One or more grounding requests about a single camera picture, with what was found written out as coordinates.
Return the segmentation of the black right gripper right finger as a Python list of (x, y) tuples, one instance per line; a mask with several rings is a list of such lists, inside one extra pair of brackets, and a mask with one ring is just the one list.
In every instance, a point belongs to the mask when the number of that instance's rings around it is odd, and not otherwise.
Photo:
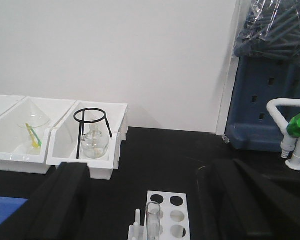
[(197, 185), (206, 240), (300, 240), (300, 177), (217, 159), (197, 172)]

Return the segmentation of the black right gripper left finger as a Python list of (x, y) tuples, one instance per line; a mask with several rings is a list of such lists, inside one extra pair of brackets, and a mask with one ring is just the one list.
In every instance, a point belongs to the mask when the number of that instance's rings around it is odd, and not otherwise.
[(73, 240), (88, 198), (89, 168), (62, 163), (18, 211), (18, 240)]

